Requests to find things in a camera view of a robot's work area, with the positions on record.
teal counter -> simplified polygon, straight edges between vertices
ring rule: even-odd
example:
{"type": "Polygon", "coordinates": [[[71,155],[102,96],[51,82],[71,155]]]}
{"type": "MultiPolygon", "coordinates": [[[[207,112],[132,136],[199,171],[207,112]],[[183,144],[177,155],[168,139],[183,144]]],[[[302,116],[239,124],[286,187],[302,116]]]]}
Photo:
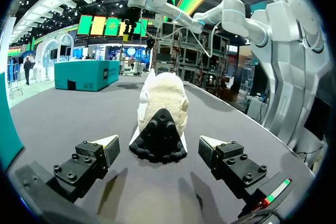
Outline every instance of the teal counter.
{"type": "Polygon", "coordinates": [[[56,89],[99,91],[118,78],[118,60],[78,60],[55,64],[56,89]]]}

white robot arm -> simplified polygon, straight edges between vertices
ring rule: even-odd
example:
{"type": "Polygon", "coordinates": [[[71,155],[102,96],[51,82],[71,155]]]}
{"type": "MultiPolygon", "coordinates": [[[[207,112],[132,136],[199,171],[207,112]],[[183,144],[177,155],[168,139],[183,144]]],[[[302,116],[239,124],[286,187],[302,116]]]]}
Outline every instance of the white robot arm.
{"type": "Polygon", "coordinates": [[[205,24],[222,23],[224,30],[246,37],[259,47],[263,47],[268,41],[267,27],[258,21],[246,18],[245,5],[240,0],[223,0],[205,13],[196,13],[193,18],[178,7],[168,4],[167,0],[129,0],[128,7],[163,14],[197,34],[202,32],[205,24]]]}

man in dark clothes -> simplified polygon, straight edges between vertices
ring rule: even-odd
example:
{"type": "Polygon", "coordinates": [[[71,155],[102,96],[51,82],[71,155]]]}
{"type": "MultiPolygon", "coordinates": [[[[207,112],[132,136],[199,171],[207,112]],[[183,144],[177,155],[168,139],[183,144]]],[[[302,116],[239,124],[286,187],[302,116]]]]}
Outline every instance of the man in dark clothes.
{"type": "Polygon", "coordinates": [[[26,62],[23,65],[23,68],[25,70],[25,75],[26,75],[26,84],[29,85],[29,71],[32,68],[32,63],[29,60],[29,57],[26,57],[26,62]]]}
{"type": "Polygon", "coordinates": [[[147,47],[146,47],[146,55],[151,52],[153,46],[154,46],[155,40],[151,37],[147,39],[147,47]]]}

gray carpet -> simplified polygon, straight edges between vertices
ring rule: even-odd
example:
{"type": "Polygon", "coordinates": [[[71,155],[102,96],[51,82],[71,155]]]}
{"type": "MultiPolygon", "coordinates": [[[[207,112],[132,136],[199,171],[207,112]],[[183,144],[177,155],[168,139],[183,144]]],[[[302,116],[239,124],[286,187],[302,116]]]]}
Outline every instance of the gray carpet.
{"type": "Polygon", "coordinates": [[[81,141],[119,135],[121,154],[104,180],[98,180],[76,204],[122,223],[231,223],[245,205],[216,181],[199,157],[200,135],[237,141],[268,175],[285,171],[296,187],[282,204],[289,213],[313,179],[303,162],[279,140],[236,109],[186,86],[190,101],[185,137],[187,158],[168,165],[135,157],[128,143],[136,127],[136,110],[144,78],[121,77],[100,92],[50,89],[11,109],[26,151],[12,171],[36,160],[52,171],[81,141]]]}

screw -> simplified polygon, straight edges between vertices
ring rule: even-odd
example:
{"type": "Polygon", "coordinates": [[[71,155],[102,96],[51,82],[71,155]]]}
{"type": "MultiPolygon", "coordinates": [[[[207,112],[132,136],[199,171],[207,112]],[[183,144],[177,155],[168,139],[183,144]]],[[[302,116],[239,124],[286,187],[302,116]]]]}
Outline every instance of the screw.
{"type": "Polygon", "coordinates": [[[74,173],[68,173],[68,179],[69,180],[76,180],[77,176],[74,173]]]}
{"type": "Polygon", "coordinates": [[[245,174],[244,180],[247,182],[250,182],[252,180],[252,174],[251,173],[245,174]]]}
{"type": "Polygon", "coordinates": [[[59,173],[62,170],[62,168],[59,165],[54,165],[54,172],[59,173]]]}
{"type": "Polygon", "coordinates": [[[77,153],[73,153],[73,154],[71,155],[71,157],[72,157],[72,159],[74,159],[74,160],[79,159],[79,156],[78,156],[77,153]]]}
{"type": "Polygon", "coordinates": [[[265,171],[267,171],[267,166],[266,166],[266,165],[261,165],[261,166],[259,167],[259,172],[260,172],[260,173],[264,173],[265,171]]]}
{"type": "Polygon", "coordinates": [[[240,159],[241,160],[246,160],[247,159],[247,154],[246,153],[241,154],[240,159]]]}
{"type": "Polygon", "coordinates": [[[91,163],[91,158],[89,158],[89,157],[84,158],[84,162],[86,164],[90,164],[91,163]]]}
{"type": "Polygon", "coordinates": [[[228,165],[233,165],[233,164],[235,164],[235,162],[236,162],[235,159],[233,157],[231,157],[231,158],[228,159],[227,164],[228,165]]]}

